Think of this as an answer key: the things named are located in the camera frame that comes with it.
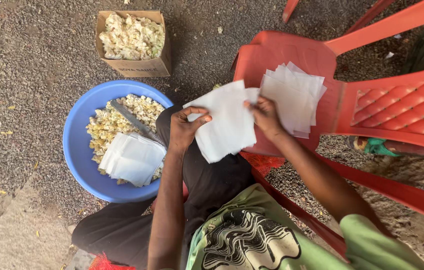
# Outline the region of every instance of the knife blade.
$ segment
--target knife blade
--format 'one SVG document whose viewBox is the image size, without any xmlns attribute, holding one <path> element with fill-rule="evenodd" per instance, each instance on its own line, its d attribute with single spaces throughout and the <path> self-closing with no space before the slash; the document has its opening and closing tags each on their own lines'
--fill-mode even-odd
<svg viewBox="0 0 424 270">
<path fill-rule="evenodd" d="M 150 139 L 158 142 L 159 144 L 163 145 L 165 148 L 165 143 L 162 141 L 162 139 L 155 134 L 154 132 L 151 132 L 149 128 L 142 124 L 131 112 L 129 112 L 124 106 L 120 105 L 116 100 L 111 100 L 110 105 L 114 107 L 122 116 L 125 117 L 133 126 L 138 128 L 145 136 L 148 136 Z"/>
</svg>

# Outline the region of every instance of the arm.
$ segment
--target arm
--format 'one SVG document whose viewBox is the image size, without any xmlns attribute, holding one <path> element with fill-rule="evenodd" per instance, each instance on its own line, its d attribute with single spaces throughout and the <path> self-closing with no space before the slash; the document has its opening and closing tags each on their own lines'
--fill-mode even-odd
<svg viewBox="0 0 424 270">
<path fill-rule="evenodd" d="M 187 107 L 172 115 L 170 144 L 165 156 L 157 203 L 149 242 L 148 269 L 179 269 L 184 237 L 184 199 L 182 195 L 182 164 L 185 151 L 195 132 L 212 120 L 209 115 L 187 121 L 189 114 L 206 114 L 207 110 Z"/>
<path fill-rule="evenodd" d="M 386 236 L 392 235 L 377 218 L 370 205 L 331 167 L 306 149 L 280 124 L 275 103 L 259 97 L 256 105 L 246 103 L 265 136 L 292 163 L 314 197 L 337 222 L 349 214 L 368 218 Z"/>
</svg>

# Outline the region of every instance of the red mesh bag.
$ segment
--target red mesh bag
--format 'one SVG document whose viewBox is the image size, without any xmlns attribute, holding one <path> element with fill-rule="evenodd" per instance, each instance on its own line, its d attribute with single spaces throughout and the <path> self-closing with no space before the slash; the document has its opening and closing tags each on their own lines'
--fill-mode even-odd
<svg viewBox="0 0 424 270">
<path fill-rule="evenodd" d="M 244 157 L 252 165 L 252 167 L 260 172 L 262 177 L 265 177 L 272 168 L 279 168 L 286 162 L 284 157 L 263 156 L 244 151 L 240 151 L 240 155 Z"/>
<path fill-rule="evenodd" d="M 107 259 L 105 253 L 103 255 L 97 255 L 95 259 L 90 264 L 89 270 L 136 270 L 132 266 L 119 266 L 112 264 L 111 261 Z"/>
</svg>

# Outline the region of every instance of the green cloth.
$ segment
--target green cloth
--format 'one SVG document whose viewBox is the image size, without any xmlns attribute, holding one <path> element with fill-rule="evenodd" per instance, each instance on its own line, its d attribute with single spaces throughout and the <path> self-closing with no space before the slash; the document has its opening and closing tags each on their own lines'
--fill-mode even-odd
<svg viewBox="0 0 424 270">
<path fill-rule="evenodd" d="M 187 270 L 424 270 L 404 243 L 360 215 L 340 222 L 350 264 L 312 242 L 258 183 L 239 193 L 198 228 Z"/>
<path fill-rule="evenodd" d="M 385 141 L 386 139 L 379 139 L 379 138 L 367 139 L 367 144 L 365 145 L 364 152 L 371 153 L 371 154 L 393 156 L 393 157 L 400 156 L 389 151 L 389 149 L 387 149 L 387 147 L 385 147 L 384 145 Z"/>
</svg>

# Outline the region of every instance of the graphic print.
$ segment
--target graphic print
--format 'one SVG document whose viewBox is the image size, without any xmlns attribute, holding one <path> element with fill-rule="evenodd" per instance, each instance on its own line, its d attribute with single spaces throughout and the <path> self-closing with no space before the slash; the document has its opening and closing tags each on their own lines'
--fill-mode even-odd
<svg viewBox="0 0 424 270">
<path fill-rule="evenodd" d="M 283 259 L 300 257 L 300 245 L 286 226 L 246 210 L 221 219 L 205 235 L 203 270 L 275 270 Z"/>
</svg>

